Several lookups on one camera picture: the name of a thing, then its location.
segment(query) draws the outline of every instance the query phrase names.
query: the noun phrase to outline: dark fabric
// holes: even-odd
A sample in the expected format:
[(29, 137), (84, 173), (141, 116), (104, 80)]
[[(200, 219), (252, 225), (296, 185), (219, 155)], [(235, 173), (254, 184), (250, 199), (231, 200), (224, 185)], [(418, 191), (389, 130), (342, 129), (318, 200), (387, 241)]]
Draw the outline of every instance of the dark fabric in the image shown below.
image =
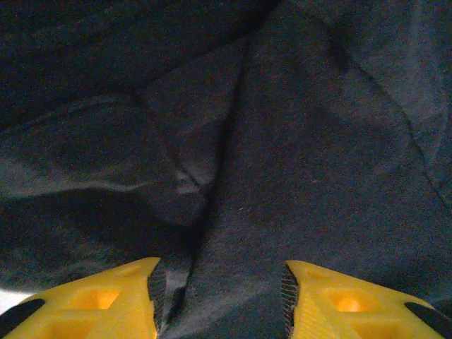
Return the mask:
[(161, 338), (284, 338), (298, 259), (448, 314), (447, 0), (36, 8), (1, 8), (2, 286), (162, 256)]

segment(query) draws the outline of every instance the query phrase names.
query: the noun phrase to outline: yellow object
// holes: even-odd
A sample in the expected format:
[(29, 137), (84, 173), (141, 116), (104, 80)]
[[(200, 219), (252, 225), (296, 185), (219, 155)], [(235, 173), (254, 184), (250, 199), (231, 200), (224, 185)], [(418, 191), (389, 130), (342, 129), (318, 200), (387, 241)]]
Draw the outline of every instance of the yellow object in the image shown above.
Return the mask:
[(405, 306), (433, 309), (421, 299), (310, 263), (286, 264), (296, 280), (282, 287), (291, 339), (443, 338)]
[(45, 304), (5, 339), (155, 339), (148, 277), (158, 258), (145, 258), (38, 293)]
[[(166, 286), (159, 261), (145, 258), (33, 295), (0, 317), (0, 338), (156, 339)], [(302, 261), (286, 264), (288, 338), (452, 338), (451, 320), (421, 299)]]

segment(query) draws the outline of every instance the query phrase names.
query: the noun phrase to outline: black rubber strip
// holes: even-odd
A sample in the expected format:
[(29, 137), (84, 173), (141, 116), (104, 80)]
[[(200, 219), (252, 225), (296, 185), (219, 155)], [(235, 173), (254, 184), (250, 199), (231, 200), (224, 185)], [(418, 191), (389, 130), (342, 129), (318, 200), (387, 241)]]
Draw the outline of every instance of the black rubber strip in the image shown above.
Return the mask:
[(0, 338), (6, 337), (45, 304), (43, 299), (34, 299), (10, 308), (0, 316)]
[(452, 339), (452, 320), (450, 318), (435, 309), (430, 309), (415, 302), (407, 302), (405, 306), (440, 336), (445, 339)]

